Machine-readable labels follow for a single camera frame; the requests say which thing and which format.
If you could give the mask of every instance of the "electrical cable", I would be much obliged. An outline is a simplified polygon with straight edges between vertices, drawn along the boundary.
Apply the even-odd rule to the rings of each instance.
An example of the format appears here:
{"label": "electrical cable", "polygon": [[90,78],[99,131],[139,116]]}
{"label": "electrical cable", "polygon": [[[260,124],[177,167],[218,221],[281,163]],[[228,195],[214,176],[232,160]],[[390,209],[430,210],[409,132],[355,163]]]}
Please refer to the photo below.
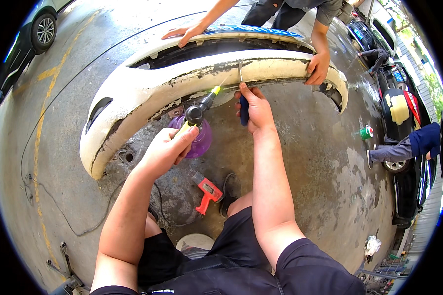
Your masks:
{"label": "electrical cable", "polygon": [[56,199],[54,199],[54,197],[52,196],[52,194],[47,190],[46,186],[44,186],[44,184],[38,182],[37,180],[35,180],[33,177],[31,177],[31,174],[28,174],[28,179],[33,180],[34,182],[36,182],[38,185],[42,186],[42,188],[44,188],[44,191],[51,197],[51,199],[53,200],[54,204],[56,205],[56,207],[59,209],[59,211],[61,211],[62,216],[64,217],[65,221],[67,222],[67,225],[69,226],[69,228],[71,229],[71,231],[76,235],[76,236],[84,236],[85,234],[91,233],[93,232],[95,229],[97,229],[105,220],[105,218],[107,217],[108,211],[110,209],[110,202],[113,198],[113,195],[115,194],[115,192],[118,190],[118,188],[120,186],[122,186],[126,179],[124,179],[123,181],[121,181],[118,186],[113,190],[113,192],[110,195],[110,198],[108,198],[108,202],[107,202],[107,208],[105,209],[105,213],[103,214],[102,218],[99,220],[99,222],[89,228],[84,230],[82,233],[76,233],[76,231],[74,231],[74,229],[72,228],[71,224],[69,223],[69,221],[67,220],[67,217],[65,216],[64,212],[62,211],[62,209],[59,207],[58,203],[56,202]]}
{"label": "electrical cable", "polygon": [[167,218],[166,218],[166,216],[164,214],[164,211],[162,210],[162,193],[161,193],[161,190],[159,189],[159,186],[156,184],[156,182],[154,182],[154,186],[156,186],[156,188],[158,189],[158,193],[159,193],[159,209],[161,210],[162,219],[164,219],[164,221],[167,224],[169,224],[170,226],[173,226],[173,227],[182,227],[184,225],[191,224],[192,221],[191,222],[187,222],[187,223],[183,223],[183,224],[177,224],[177,223],[172,223],[171,221],[167,220]]}
{"label": "electrical cable", "polygon": [[[236,6],[233,6],[233,7],[243,7],[243,6],[251,6],[251,4],[236,5]],[[44,114],[47,112],[47,110],[48,110],[49,107],[53,104],[53,102],[56,100],[56,98],[61,94],[61,92],[64,91],[64,89],[65,89],[65,88],[66,88],[66,87],[67,87],[67,86],[68,86],[68,85],[69,85],[69,84],[70,84],[70,83],[71,83],[71,82],[72,82],[72,81],[73,81],[78,75],[80,75],[80,74],[81,74],[86,68],[88,68],[89,65],[91,65],[92,63],[94,63],[98,58],[100,58],[100,57],[103,56],[104,54],[106,54],[109,50],[111,50],[111,49],[115,48],[116,46],[122,44],[124,41],[126,41],[126,40],[128,40],[128,39],[131,39],[131,38],[135,37],[136,35],[138,35],[138,34],[140,34],[140,33],[142,33],[142,32],[145,32],[145,31],[147,31],[147,30],[149,30],[149,29],[152,29],[152,28],[157,27],[157,26],[159,26],[159,25],[165,24],[165,23],[167,23],[167,22],[170,22],[170,21],[173,21],[173,20],[177,20],[177,19],[179,19],[179,18],[183,18],[183,17],[191,16],[191,15],[196,15],[196,14],[204,13],[204,12],[207,12],[207,11],[204,10],[204,11],[194,12],[194,13],[190,13],[190,14],[183,15],[183,16],[178,16],[178,17],[175,17],[175,18],[172,18],[172,19],[169,19],[169,20],[163,21],[163,22],[161,22],[161,23],[155,24],[155,25],[153,25],[153,26],[151,26],[151,27],[145,28],[145,29],[143,29],[143,30],[141,30],[141,31],[139,31],[139,32],[136,32],[136,33],[130,35],[129,37],[124,38],[123,40],[121,40],[121,41],[119,41],[118,43],[116,43],[116,44],[110,46],[108,49],[104,50],[101,54],[99,54],[97,57],[95,57],[95,58],[94,58],[92,61],[90,61],[85,67],[83,67],[83,68],[82,68],[77,74],[75,74],[75,75],[69,80],[69,82],[67,82],[67,83],[64,85],[64,87],[62,87],[61,90],[59,90],[58,94],[56,94],[56,96],[51,100],[51,102],[47,105],[46,109],[44,109],[44,111],[43,111],[43,113],[41,114],[41,116],[39,117],[39,119],[36,121],[36,124],[35,124],[33,130],[31,131],[31,134],[30,134],[30,136],[28,137],[28,140],[26,141],[26,144],[24,145],[23,153],[22,153],[22,155],[21,155],[21,161],[20,161],[20,175],[22,175],[22,181],[23,181],[23,185],[24,185],[24,193],[25,193],[25,196],[26,196],[26,198],[28,199],[29,202],[31,202],[29,195],[32,195],[32,194],[31,194],[31,188],[26,184],[26,182],[25,182],[25,177],[23,177],[23,158],[24,158],[24,153],[25,153],[25,151],[26,151],[26,148],[28,147],[28,144],[29,144],[29,142],[30,142],[30,139],[31,139],[33,133],[34,133],[35,130],[36,130],[36,127],[38,127],[39,121],[41,121],[41,119],[43,118]],[[33,181],[35,181],[38,185],[41,185],[41,186],[44,188],[44,190],[46,191],[46,188],[45,188],[42,184],[40,184],[37,180],[35,180],[35,179],[32,178],[32,177],[31,177],[30,179],[32,179]],[[29,194],[29,195],[28,195],[28,192],[26,191],[26,187],[28,187],[28,189],[29,189],[29,191],[30,191],[30,194]],[[57,203],[56,203],[56,201],[54,200],[54,198],[53,198],[52,196],[51,196],[51,198],[53,199],[54,203],[55,203],[56,206],[57,206]],[[65,215],[64,215],[64,212],[61,211],[61,213],[63,214],[63,216],[64,216],[64,218],[65,218],[65,221],[67,222],[67,224],[69,225],[69,227],[71,227],[71,225],[69,224],[69,221],[67,221],[67,218],[66,218]],[[96,227],[93,227],[93,228],[91,228],[91,229],[85,230],[85,231],[84,231],[83,233],[81,233],[80,235],[78,235],[78,234],[72,229],[72,227],[71,227],[71,230],[72,230],[72,232],[73,232],[76,236],[82,236],[82,235],[84,235],[84,234],[86,234],[86,233],[89,233],[89,232],[93,231],[93,230],[94,230],[95,228],[97,228],[99,225],[97,225]]]}

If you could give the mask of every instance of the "hand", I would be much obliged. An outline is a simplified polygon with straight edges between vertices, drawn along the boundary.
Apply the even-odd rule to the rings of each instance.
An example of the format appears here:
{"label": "hand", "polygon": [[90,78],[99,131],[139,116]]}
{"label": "hand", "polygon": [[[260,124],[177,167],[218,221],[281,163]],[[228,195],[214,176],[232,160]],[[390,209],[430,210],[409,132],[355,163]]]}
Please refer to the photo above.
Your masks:
{"label": "hand", "polygon": [[183,35],[182,39],[179,41],[179,47],[184,47],[190,38],[200,35],[205,31],[208,25],[198,22],[194,25],[189,25],[187,27],[179,27],[169,30],[161,39],[167,39],[173,36]]}
{"label": "hand", "polygon": [[172,165],[180,163],[190,151],[192,141],[198,135],[198,128],[190,127],[174,138],[178,131],[173,128],[162,129],[155,136],[136,168],[148,171],[156,180],[169,171]]}
{"label": "hand", "polygon": [[316,54],[308,64],[307,72],[313,74],[305,82],[305,85],[320,85],[326,78],[330,66],[330,54]]}
{"label": "hand", "polygon": [[[239,89],[240,91],[235,92],[235,98],[239,99],[241,94],[243,94],[249,103],[248,131],[254,135],[255,132],[266,128],[273,128],[275,130],[271,106],[260,89],[257,87],[249,89],[244,82],[239,84]],[[241,109],[241,104],[236,103],[235,109]],[[236,116],[240,117],[241,113],[237,111]]]}

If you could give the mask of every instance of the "green can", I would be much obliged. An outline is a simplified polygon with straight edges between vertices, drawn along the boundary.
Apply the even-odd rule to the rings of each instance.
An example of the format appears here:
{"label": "green can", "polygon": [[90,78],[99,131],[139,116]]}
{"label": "green can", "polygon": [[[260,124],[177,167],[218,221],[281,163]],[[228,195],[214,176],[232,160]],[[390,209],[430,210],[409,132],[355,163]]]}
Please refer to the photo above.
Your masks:
{"label": "green can", "polygon": [[361,139],[366,140],[366,139],[372,138],[372,136],[373,136],[372,132],[373,132],[373,129],[369,125],[366,125],[364,128],[361,128],[360,129]]}

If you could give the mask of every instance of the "concrete floor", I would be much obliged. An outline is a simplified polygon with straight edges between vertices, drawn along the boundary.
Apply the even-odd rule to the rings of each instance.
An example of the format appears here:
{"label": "concrete floor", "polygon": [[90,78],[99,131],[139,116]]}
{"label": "concrete floor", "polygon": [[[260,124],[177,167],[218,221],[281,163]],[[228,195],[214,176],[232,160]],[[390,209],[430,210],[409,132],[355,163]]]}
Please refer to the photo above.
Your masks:
{"label": "concrete floor", "polygon": [[[168,20],[206,10],[213,2],[76,1],[60,14],[53,46],[35,57],[0,106],[0,209],[18,253],[46,290],[63,280],[45,263],[51,259],[60,268],[64,266],[59,254],[61,241],[67,243],[75,273],[86,285],[91,284],[101,225],[80,237],[75,233],[94,227],[106,216],[107,204],[114,203],[127,174],[142,158],[153,136],[170,121],[165,115],[145,126],[123,149],[134,155],[133,161],[116,157],[107,166],[108,175],[95,181],[85,172],[78,149],[96,91],[136,50],[202,14]],[[249,3],[252,1],[242,0],[238,5]],[[248,9],[233,8],[216,24],[240,23]],[[310,36],[314,19],[315,13],[309,12],[292,31]],[[265,27],[270,27],[272,20]],[[44,187],[27,182],[33,194],[29,202],[21,180],[20,159],[42,110],[88,62],[143,29],[147,30],[93,62],[65,87],[45,113],[24,152],[22,169],[23,176],[34,175],[55,202]],[[302,83],[264,86],[262,91],[271,103],[283,145],[300,228],[354,273],[363,261],[364,241],[369,235],[377,235],[382,246],[372,263],[366,264],[368,269],[382,260],[393,241],[393,186],[380,165],[369,170],[366,162],[366,149],[383,137],[374,103],[378,97],[376,86],[356,58],[344,24],[335,19],[327,36],[332,61],[348,79],[349,101],[343,115],[337,115],[328,98]],[[230,101],[207,113],[214,137],[204,156],[184,160],[156,181],[161,196],[154,187],[151,203],[159,211],[162,198],[164,213],[172,224],[191,222],[180,227],[161,221],[174,242],[195,232],[216,238],[223,226],[216,204],[210,205],[204,217],[195,213],[202,192],[187,177],[189,169],[200,171],[218,187],[224,175],[234,171],[242,180],[242,191],[251,190],[252,137],[239,124],[233,105]],[[367,142],[357,134],[366,124],[375,129],[374,138]]]}

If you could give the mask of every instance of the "shoe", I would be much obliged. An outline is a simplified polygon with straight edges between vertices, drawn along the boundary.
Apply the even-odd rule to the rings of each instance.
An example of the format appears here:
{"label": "shoe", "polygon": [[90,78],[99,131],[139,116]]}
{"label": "shoe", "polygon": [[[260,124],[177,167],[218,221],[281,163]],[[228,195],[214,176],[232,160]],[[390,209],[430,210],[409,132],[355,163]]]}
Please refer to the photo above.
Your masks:
{"label": "shoe", "polygon": [[369,150],[366,151],[366,156],[367,156],[367,166],[369,167],[369,169],[372,169],[372,164],[374,163],[371,158],[369,157]]}
{"label": "shoe", "polygon": [[223,199],[220,204],[220,214],[228,217],[228,207],[241,197],[241,183],[238,176],[234,173],[226,175],[223,183]]}
{"label": "shoe", "polygon": [[159,216],[156,213],[156,210],[154,210],[154,208],[151,206],[151,204],[149,204],[148,213],[151,213],[154,216],[154,219],[156,219],[156,222],[159,221]]}

